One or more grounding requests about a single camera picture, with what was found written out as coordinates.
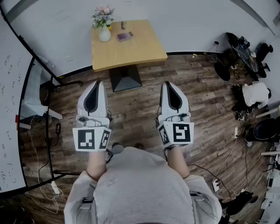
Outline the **light wooden pedestal table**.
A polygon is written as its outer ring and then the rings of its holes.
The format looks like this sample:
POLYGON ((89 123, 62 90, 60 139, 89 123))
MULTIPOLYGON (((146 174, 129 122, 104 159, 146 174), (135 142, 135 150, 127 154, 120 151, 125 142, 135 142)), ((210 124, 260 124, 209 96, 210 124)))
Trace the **light wooden pedestal table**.
POLYGON ((126 21, 125 30, 121 29, 121 22, 113 22, 108 42, 99 40, 99 32, 99 29, 91 31, 92 68, 95 72, 109 71, 113 92, 141 87, 138 64, 167 59, 148 20, 126 21), (133 33, 132 39, 118 41, 118 34, 128 32, 133 33))

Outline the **purple calculator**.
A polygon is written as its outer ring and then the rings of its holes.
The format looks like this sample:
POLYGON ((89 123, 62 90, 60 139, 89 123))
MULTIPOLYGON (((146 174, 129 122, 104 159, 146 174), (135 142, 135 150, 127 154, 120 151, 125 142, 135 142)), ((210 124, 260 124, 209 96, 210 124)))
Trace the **purple calculator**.
POLYGON ((121 33, 117 35, 117 39, 118 41, 122 42, 125 40, 129 40, 132 39, 134 37, 132 32, 128 32, 128 33, 121 33))

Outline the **black round stool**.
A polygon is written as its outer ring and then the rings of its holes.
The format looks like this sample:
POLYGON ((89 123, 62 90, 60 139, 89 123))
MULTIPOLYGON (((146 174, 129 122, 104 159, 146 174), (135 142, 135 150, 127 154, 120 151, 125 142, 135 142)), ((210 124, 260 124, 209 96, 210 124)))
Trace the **black round stool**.
POLYGON ((229 81, 231 78, 229 67, 230 67, 229 65, 225 66, 224 64, 219 62, 216 62, 214 64, 214 68, 217 75, 224 81, 229 81))

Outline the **pastel artificial flower bouquet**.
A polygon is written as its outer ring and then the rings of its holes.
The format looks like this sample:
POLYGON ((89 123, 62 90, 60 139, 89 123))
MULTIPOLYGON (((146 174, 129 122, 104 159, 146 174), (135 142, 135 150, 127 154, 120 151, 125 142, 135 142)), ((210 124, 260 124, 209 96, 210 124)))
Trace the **pastel artificial flower bouquet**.
POLYGON ((92 15, 92 27, 97 29, 99 27, 108 27, 114 20, 113 13, 114 8, 110 8, 109 5, 103 7, 97 7, 92 15))

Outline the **black-framed whiteboard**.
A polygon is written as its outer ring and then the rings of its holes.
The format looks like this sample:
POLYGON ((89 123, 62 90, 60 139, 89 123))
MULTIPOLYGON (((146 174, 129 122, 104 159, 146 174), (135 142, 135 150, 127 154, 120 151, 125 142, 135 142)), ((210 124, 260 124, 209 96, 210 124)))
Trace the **black-framed whiteboard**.
POLYGON ((20 114, 26 76, 33 61, 0 6, 0 198, 26 188, 15 115, 20 114))

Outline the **person's left shoe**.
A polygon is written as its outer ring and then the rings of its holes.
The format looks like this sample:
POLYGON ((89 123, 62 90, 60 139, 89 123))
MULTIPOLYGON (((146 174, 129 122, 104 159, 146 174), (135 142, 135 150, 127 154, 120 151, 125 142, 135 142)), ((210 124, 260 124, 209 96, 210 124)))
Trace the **person's left shoe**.
POLYGON ((115 142, 115 143, 112 145, 111 152, 115 155, 115 154, 121 153, 123 150, 124 150, 124 146, 121 145, 121 144, 118 143, 118 142, 115 142))

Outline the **person's left forearm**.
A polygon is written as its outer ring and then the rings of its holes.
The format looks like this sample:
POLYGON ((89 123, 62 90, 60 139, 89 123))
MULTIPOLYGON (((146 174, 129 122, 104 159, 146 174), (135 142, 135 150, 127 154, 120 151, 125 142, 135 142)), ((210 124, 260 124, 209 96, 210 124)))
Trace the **person's left forearm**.
POLYGON ((95 181, 106 173, 105 151, 90 152, 87 164, 87 174, 95 181))

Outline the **black marble round table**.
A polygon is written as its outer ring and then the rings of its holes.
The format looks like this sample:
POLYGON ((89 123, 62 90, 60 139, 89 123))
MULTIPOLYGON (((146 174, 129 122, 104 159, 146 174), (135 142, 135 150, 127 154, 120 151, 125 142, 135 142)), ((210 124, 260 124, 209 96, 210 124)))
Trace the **black marble round table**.
POLYGON ((257 73, 259 66, 256 58, 251 56, 250 42, 247 41, 243 36, 240 38, 233 33, 226 32, 227 40, 237 56, 237 60, 241 60, 248 70, 254 81, 258 81, 257 73))

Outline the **white ceramic vase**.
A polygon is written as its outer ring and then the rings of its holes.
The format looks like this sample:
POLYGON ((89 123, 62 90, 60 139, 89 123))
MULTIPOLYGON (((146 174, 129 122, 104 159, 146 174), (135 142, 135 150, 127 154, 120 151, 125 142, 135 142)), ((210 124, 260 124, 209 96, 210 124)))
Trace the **white ceramic vase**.
POLYGON ((104 25, 100 28, 99 40, 101 42, 108 42, 111 39, 111 32, 107 25, 104 25))

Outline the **person's right forearm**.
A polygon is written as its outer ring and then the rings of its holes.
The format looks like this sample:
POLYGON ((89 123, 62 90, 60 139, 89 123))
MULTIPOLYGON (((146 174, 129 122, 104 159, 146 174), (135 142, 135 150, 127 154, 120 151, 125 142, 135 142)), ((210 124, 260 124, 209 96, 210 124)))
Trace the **person's right forearm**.
POLYGON ((171 150, 168 150, 167 157, 168 166, 178 172, 183 179, 190 175, 181 147, 174 147, 171 150))

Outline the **black office chair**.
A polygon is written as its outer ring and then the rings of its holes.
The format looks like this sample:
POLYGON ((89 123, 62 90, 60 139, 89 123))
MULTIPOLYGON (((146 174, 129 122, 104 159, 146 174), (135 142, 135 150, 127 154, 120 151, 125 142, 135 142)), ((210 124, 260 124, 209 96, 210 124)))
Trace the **black office chair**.
POLYGON ((280 116, 276 119, 264 119, 250 127, 245 135, 245 141, 248 146, 251 146, 253 141, 280 144, 280 116))
POLYGON ((270 68, 267 65, 267 63, 265 63, 265 65, 263 65, 263 60, 265 59, 265 57, 267 56, 268 53, 272 53, 272 52, 273 52, 273 47, 271 45, 262 43, 256 54, 256 61, 257 61, 258 67, 259 67, 258 74, 261 78, 267 77, 265 69, 270 71, 270 68))

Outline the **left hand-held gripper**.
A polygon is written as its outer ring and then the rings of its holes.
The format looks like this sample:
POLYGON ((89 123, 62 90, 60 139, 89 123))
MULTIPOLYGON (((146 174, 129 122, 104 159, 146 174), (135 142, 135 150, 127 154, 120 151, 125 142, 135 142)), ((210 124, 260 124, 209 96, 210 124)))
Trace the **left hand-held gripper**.
POLYGON ((80 96, 77 104, 73 138, 76 151, 106 151, 111 129, 103 81, 94 81, 80 96))

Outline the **grey panel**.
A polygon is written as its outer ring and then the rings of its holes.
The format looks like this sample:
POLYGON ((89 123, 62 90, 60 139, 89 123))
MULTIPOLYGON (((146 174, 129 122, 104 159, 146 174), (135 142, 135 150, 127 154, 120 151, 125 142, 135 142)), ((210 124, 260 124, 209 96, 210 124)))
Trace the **grey panel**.
POLYGON ((35 60, 32 64, 32 68, 28 77, 23 100, 21 101, 21 111, 19 120, 23 120, 29 117, 43 116, 46 112, 51 117, 61 120, 63 116, 51 109, 48 106, 43 105, 40 100, 40 85, 42 81, 46 81, 48 75, 41 64, 35 60))

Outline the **person's grey shirt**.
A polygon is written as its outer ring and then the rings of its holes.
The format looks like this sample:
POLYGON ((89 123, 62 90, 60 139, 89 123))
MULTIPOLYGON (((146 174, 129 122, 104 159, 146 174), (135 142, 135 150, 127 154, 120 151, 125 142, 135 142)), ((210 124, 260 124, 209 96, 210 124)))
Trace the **person's grey shirt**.
POLYGON ((204 178, 183 179, 168 159, 124 147, 106 163, 98 181, 83 171, 74 182, 65 208, 65 224, 218 224, 221 204, 204 178), (203 194, 194 201, 190 191, 203 194), (94 197, 90 210, 83 198, 94 197))

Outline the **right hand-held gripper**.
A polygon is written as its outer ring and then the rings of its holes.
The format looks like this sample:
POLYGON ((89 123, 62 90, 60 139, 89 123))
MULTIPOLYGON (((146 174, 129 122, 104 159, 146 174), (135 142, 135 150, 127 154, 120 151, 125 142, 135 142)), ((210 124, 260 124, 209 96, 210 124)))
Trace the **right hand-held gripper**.
POLYGON ((172 82, 161 86, 161 115, 157 130, 165 148, 182 147, 193 143, 194 123, 190 121, 188 99, 172 82))

